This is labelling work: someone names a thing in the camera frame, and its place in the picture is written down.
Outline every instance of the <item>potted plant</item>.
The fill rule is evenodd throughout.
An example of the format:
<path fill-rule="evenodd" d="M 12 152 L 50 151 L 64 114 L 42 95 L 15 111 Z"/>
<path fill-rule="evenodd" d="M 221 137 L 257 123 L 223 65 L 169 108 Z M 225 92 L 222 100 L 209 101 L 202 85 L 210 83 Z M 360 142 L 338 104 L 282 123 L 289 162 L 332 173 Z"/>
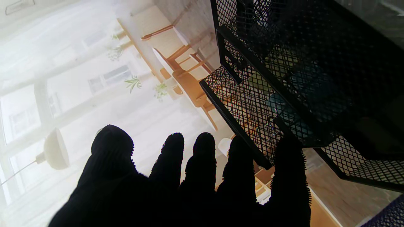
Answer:
<path fill-rule="evenodd" d="M 133 75 L 132 75 L 131 79 L 125 80 L 125 83 L 128 83 L 128 86 L 126 86 L 127 88 L 130 87 L 129 93 L 132 93 L 132 90 L 134 89 L 134 87 L 137 87 L 137 88 L 142 87 L 142 83 L 140 82 L 139 78 L 137 76 L 133 76 Z"/>
<path fill-rule="evenodd" d="M 163 101 L 163 97 L 166 96 L 167 93 L 167 85 L 163 82 L 161 84 L 158 84 L 154 87 L 154 90 L 156 91 L 156 94 L 154 97 L 156 97 L 160 102 Z"/>

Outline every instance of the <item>white lampshade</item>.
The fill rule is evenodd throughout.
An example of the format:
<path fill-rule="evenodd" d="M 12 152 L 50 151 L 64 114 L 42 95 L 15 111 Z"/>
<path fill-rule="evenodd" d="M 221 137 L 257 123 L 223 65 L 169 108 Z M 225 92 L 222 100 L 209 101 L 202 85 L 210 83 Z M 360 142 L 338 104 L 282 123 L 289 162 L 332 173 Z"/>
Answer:
<path fill-rule="evenodd" d="M 231 144 L 231 139 L 229 139 L 229 138 L 223 138 L 219 142 L 218 148 L 225 156 L 227 156 L 227 152 L 229 151 L 230 144 Z"/>
<path fill-rule="evenodd" d="M 45 139 L 44 151 L 36 156 L 36 163 L 47 161 L 55 170 L 69 167 L 69 156 L 62 134 L 55 128 Z"/>

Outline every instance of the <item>dark fabric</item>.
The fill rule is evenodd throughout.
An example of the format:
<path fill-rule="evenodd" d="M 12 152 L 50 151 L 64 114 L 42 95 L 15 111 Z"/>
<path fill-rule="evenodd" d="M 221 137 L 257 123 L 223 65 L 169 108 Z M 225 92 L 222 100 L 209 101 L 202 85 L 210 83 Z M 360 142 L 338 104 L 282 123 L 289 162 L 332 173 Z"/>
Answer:
<path fill-rule="evenodd" d="M 211 134 L 196 139 L 180 184 L 184 149 L 180 133 L 166 139 L 148 178 L 132 163 L 132 139 L 108 125 L 93 142 L 77 188 L 49 226 L 251 225 L 258 220 L 267 226 L 309 226 L 310 193 L 299 144 L 294 138 L 278 143 L 272 196 L 262 206 L 255 197 L 253 158 L 241 138 L 235 137 L 230 145 L 223 182 L 215 192 Z"/>

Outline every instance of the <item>glove finger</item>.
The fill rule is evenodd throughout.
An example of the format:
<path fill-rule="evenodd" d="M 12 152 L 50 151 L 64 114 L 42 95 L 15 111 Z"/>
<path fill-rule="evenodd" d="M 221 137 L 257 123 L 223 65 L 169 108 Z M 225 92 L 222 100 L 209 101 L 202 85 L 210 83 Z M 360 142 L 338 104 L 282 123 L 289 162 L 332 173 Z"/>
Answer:
<path fill-rule="evenodd" d="M 181 180 L 181 163 L 184 153 L 184 137 L 177 132 L 166 139 L 161 154 L 151 169 L 149 179 L 163 184 L 169 190 L 177 190 Z"/>
<path fill-rule="evenodd" d="M 234 137 L 229 159 L 223 171 L 223 182 L 217 189 L 220 203 L 229 209 L 251 209 L 257 204 L 253 156 L 241 137 Z"/>

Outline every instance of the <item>metal mesh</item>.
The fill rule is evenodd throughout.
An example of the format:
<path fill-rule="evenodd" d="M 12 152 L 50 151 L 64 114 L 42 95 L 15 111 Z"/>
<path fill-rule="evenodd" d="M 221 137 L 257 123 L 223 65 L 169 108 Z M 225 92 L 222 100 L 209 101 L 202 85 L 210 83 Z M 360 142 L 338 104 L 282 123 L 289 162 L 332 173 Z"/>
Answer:
<path fill-rule="evenodd" d="M 212 6 L 217 9 L 218 42 L 223 44 L 219 44 L 221 63 L 242 83 L 237 84 L 223 67 L 205 81 L 270 161 L 283 134 L 293 133 L 306 147 L 334 141 L 321 148 L 321 155 L 341 178 L 403 190 L 404 161 L 365 158 L 341 136 L 363 117 L 386 113 L 403 94 L 402 50 L 382 36 L 358 29 L 364 24 L 329 2 L 216 0 Z M 221 34 L 223 27 L 235 37 L 227 36 L 232 42 Z M 234 40 L 252 55 L 236 47 Z M 270 86 L 267 75 L 250 63 L 251 57 L 309 110 L 331 140 L 319 142 L 313 124 L 303 121 L 291 102 Z"/>
<path fill-rule="evenodd" d="M 217 14 L 218 26 L 229 28 L 333 137 L 401 94 L 400 58 L 323 1 L 218 0 Z M 248 74 L 245 61 L 234 59 L 235 71 Z"/>
<path fill-rule="evenodd" d="M 285 124 L 282 131 L 290 130 L 299 139 L 304 141 L 310 141 L 313 139 L 310 128 L 300 119 L 300 117 L 293 111 L 293 109 L 285 102 L 285 100 L 272 89 L 272 87 L 266 82 L 260 73 L 244 60 L 243 56 L 234 48 L 234 46 L 225 41 L 225 48 L 229 55 L 225 57 L 225 61 L 234 72 L 239 75 L 243 80 L 251 86 L 249 89 L 255 89 L 263 94 L 264 100 L 262 106 L 257 108 L 266 108 L 274 115 L 279 116 L 278 120 Z"/>
<path fill-rule="evenodd" d="M 347 176 L 404 184 L 404 161 L 367 160 L 343 137 L 323 151 Z"/>
<path fill-rule="evenodd" d="M 248 77 L 241 74 L 240 77 L 245 80 L 237 84 L 226 70 L 220 67 L 204 80 L 264 156 L 273 164 L 275 144 L 283 135 L 273 122 L 277 113 L 266 103 L 268 94 L 274 91 L 251 68 L 249 73 L 255 75 L 254 82 L 248 81 Z"/>
<path fill-rule="evenodd" d="M 404 227 L 404 195 L 400 195 L 362 227 Z"/>

